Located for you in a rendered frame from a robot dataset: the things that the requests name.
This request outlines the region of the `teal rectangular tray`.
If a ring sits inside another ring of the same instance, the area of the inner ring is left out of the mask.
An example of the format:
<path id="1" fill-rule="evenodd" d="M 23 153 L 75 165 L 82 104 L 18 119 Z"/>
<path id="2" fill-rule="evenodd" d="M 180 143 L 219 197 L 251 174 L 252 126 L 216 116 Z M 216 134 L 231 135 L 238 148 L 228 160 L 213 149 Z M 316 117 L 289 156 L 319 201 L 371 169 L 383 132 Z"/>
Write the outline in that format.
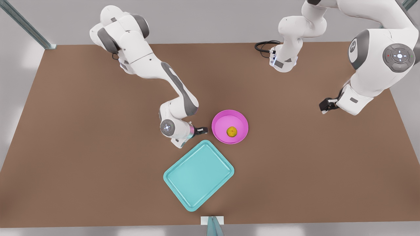
<path id="1" fill-rule="evenodd" d="M 234 173 L 222 153 L 209 140 L 203 140 L 166 170 L 163 179 L 183 207 L 193 212 Z"/>

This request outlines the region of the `pink round plate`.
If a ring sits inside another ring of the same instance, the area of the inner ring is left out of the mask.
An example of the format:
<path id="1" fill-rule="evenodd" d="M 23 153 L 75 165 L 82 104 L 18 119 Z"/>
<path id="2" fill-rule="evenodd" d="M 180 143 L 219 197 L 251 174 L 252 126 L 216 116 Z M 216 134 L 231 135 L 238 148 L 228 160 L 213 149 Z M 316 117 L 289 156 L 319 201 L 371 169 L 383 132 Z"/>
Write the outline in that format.
<path id="1" fill-rule="evenodd" d="M 217 140 L 225 144 L 237 144 L 248 134 L 249 125 L 246 117 L 233 109 L 219 112 L 212 120 L 211 130 Z M 235 136 L 228 135 L 229 128 L 236 129 Z"/>

